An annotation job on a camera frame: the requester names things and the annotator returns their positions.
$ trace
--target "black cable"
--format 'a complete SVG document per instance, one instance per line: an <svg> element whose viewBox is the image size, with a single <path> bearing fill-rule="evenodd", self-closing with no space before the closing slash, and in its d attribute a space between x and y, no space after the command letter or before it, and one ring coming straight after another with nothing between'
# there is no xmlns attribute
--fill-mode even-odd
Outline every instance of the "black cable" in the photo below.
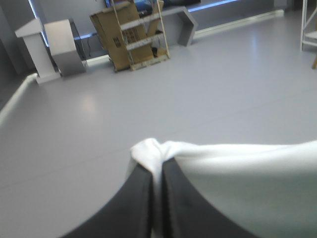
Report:
<svg viewBox="0 0 317 238"><path fill-rule="evenodd" d="M89 44L89 39L90 39L90 37L87 38L87 45L88 45L88 49L89 49L88 54L89 54L89 57L91 57L91 47Z"/></svg>

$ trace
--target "white shelf frame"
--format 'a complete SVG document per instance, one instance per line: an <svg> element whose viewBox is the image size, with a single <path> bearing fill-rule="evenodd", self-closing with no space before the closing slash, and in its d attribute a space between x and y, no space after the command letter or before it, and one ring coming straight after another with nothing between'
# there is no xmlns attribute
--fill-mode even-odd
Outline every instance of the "white shelf frame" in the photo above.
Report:
<svg viewBox="0 0 317 238"><path fill-rule="evenodd" d="M309 38L306 36L306 28L312 21L312 19L317 15L317 7L316 9L312 12L312 14L308 17L307 19L307 1L308 0L303 0L303 12L302 12L302 29L301 29L301 51L304 48L304 45L310 45L310 46L316 46L317 47L317 42L312 41L314 38Z"/></svg>

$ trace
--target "gray floor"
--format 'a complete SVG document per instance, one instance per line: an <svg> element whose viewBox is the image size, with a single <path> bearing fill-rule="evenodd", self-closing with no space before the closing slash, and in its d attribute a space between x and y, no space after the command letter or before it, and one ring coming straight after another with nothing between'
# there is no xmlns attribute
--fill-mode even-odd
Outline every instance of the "gray floor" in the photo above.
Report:
<svg viewBox="0 0 317 238"><path fill-rule="evenodd" d="M53 238L122 185L147 137L198 144L317 138L315 55L300 52L300 12L198 38L171 60L30 83L0 114L0 237Z"/></svg>

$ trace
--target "metal shelf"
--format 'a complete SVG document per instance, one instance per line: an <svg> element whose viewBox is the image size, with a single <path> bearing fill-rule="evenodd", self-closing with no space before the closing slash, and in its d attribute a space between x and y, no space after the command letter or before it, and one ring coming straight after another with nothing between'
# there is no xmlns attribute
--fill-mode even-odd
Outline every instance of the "metal shelf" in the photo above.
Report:
<svg viewBox="0 0 317 238"><path fill-rule="evenodd" d="M140 40L140 41L137 41L137 42L133 42L133 43L131 43L131 44L128 44L128 45L126 45L126 48L127 48L128 51L130 51L130 50L133 50L133 49L136 49L136 48L145 46L145 45L147 45L147 44L150 44L150 43L152 43L154 40L159 40L159 39L164 39L164 34L163 34L163 33L159 33L159 34L156 34L156 35L154 35L154 36L151 36L151 37L142 39L142 40Z"/></svg>
<svg viewBox="0 0 317 238"><path fill-rule="evenodd" d="M140 18L138 20L134 20L134 21L130 21L128 23L122 24L120 27L121 27L122 31L125 31L125 30L128 30L130 28L142 25L142 24L144 24L146 22L153 21L153 20L156 20L156 19L159 19L159 18L160 18L159 17L159 13L154 13L152 15L145 16L145 17Z"/></svg>

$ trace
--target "blue light strip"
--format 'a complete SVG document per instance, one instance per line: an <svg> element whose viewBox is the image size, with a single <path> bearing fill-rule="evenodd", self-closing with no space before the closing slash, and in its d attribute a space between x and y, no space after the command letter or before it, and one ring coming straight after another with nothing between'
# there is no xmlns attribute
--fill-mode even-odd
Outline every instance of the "blue light strip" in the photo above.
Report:
<svg viewBox="0 0 317 238"><path fill-rule="evenodd" d="M86 39L89 37L92 37L95 33L90 33L88 35L83 35L83 36L79 36L79 37L75 37L74 40L80 40L80 39Z"/></svg>
<svg viewBox="0 0 317 238"><path fill-rule="evenodd" d="M210 8L210 7L214 7L214 6L227 4L227 3L230 3L230 2L233 2L233 1L239 1L239 0L224 0L224 1L212 2L212 3L206 4L206 5L189 8L188 11L189 12L199 11L199 10Z"/></svg>
<svg viewBox="0 0 317 238"><path fill-rule="evenodd" d="M38 17L37 14L36 14L36 11L35 11L35 9L34 9L34 5L33 5L33 3L32 3L32 0L28 0L28 1L29 1L29 5L30 5L30 7L31 7L31 9L32 9L32 12L33 12L34 17L35 17L36 19L38 19L39 17ZM48 41L47 41L46 37L44 36L44 33L41 32L41 34L42 34L42 37L43 37L43 39L44 39L45 45L46 45L47 47L49 47Z"/></svg>

